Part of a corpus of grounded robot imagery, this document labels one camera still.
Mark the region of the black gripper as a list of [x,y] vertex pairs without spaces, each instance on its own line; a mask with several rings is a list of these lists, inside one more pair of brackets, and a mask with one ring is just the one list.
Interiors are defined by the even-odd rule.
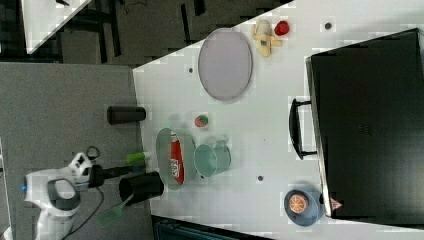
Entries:
[[103,170],[100,165],[93,165],[90,170],[89,184],[90,188],[102,186],[105,179],[120,177],[123,175],[140,172],[141,167],[138,166],[123,166],[114,167]]

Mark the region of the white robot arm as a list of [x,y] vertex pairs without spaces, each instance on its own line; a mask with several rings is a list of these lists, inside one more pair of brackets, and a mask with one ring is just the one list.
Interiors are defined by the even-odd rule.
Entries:
[[138,172],[132,166],[103,168],[94,164],[96,158],[98,156],[80,152],[65,167],[25,175],[24,200],[40,209],[35,240],[64,240],[75,232],[74,222],[82,203],[81,191],[96,188],[102,197],[89,216],[91,218],[104,202],[104,193],[99,187],[107,179]]

